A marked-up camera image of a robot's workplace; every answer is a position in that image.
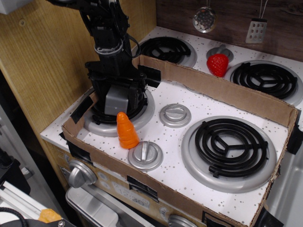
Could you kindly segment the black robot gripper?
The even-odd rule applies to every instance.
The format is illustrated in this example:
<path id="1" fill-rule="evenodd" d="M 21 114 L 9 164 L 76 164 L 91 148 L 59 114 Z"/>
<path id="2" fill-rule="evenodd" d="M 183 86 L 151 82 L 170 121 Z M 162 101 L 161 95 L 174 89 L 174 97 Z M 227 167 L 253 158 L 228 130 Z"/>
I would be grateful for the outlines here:
<path id="1" fill-rule="evenodd" d="M 98 96 L 97 106 L 105 111 L 106 95 L 111 87 L 128 91 L 128 111 L 143 108 L 146 77 L 133 65 L 132 58 L 126 54 L 101 56 L 98 61 L 85 63 L 88 77 Z"/>

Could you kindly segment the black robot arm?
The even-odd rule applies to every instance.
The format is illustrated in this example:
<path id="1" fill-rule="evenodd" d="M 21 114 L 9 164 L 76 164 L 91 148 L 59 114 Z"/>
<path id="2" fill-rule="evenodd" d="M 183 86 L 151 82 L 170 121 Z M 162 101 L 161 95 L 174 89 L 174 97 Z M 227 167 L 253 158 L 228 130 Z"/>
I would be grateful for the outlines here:
<path id="1" fill-rule="evenodd" d="M 89 79 L 98 95 L 99 107 L 105 109 L 106 95 L 112 86 L 126 89 L 127 114 L 143 108 L 145 76 L 134 67 L 126 16 L 117 0 L 52 0 L 50 3 L 79 11 L 89 34 L 93 37 L 99 61 L 85 64 Z"/>

